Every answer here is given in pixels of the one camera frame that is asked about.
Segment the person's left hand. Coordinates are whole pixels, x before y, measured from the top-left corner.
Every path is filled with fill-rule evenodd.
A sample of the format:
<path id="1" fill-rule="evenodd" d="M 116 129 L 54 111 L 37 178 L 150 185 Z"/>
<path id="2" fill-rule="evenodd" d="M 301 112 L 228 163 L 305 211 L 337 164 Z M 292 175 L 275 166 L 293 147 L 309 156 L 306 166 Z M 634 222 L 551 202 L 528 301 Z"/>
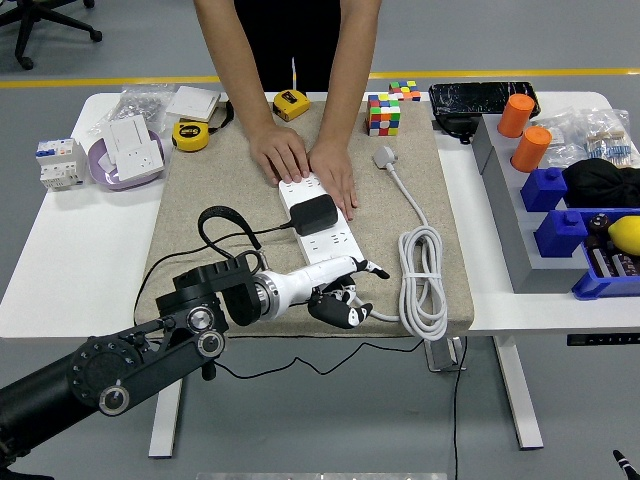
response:
<path id="1" fill-rule="evenodd" d="M 348 148 L 318 140 L 309 152 L 310 166 L 347 221 L 354 219 L 358 198 Z"/>

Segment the person's right hand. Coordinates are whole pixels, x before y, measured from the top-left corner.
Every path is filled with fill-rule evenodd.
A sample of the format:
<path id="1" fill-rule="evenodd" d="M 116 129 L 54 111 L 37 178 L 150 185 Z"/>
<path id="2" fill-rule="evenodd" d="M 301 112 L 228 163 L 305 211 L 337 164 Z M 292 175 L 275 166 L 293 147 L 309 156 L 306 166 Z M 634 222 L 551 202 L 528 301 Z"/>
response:
<path id="1" fill-rule="evenodd" d="M 270 184 L 300 182 L 309 176 L 305 144 L 294 130 L 271 124 L 258 127 L 248 139 L 251 157 Z"/>

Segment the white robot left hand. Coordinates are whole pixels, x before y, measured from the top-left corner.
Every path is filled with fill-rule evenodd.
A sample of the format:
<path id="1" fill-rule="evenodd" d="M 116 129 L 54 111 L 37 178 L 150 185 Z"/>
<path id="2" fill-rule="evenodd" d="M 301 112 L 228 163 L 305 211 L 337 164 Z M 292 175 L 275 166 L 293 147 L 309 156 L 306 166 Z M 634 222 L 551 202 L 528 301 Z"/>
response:
<path id="1" fill-rule="evenodd" d="M 355 284 L 351 275 L 366 271 L 382 279 L 390 275 L 366 259 L 340 256 L 295 270 L 289 274 L 263 271 L 255 275 L 260 317 L 272 320 L 293 305 L 305 304 L 309 314 L 329 325 L 351 329 L 359 326 L 373 306 L 353 307 Z"/>

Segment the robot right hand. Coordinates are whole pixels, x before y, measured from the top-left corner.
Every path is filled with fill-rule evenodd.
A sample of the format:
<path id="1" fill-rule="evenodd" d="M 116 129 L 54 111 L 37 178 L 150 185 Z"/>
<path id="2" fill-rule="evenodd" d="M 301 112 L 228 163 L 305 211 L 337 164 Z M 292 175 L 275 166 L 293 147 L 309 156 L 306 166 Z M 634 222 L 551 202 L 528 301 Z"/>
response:
<path id="1" fill-rule="evenodd" d="M 612 454 L 620 467 L 620 469 L 626 475 L 628 480 L 640 480 L 640 473 L 635 467 L 629 462 L 627 457 L 619 450 L 614 449 Z"/>

